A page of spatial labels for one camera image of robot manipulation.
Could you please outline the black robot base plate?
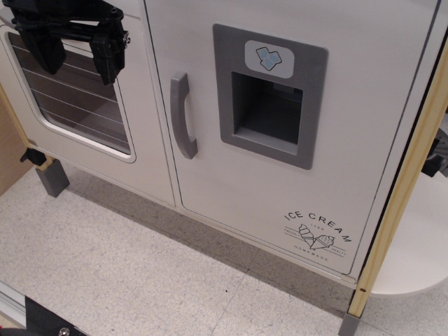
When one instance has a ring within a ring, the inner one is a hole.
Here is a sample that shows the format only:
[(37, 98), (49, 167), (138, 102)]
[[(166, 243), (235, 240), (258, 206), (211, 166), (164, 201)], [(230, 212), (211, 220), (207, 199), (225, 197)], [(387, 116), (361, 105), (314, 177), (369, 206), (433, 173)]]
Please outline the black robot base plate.
[(1, 336), (86, 336), (72, 323), (46, 309), (33, 299), (25, 297), (26, 328), (2, 328)]

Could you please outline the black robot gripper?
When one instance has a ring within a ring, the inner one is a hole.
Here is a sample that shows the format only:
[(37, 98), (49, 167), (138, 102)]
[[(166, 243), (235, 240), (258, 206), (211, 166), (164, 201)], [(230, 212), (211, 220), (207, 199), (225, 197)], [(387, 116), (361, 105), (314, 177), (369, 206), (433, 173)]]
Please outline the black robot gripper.
[(66, 59), (61, 38), (92, 38), (90, 48), (103, 84), (125, 67), (124, 13), (106, 1), (4, 1), (14, 28), (41, 68), (56, 74)]

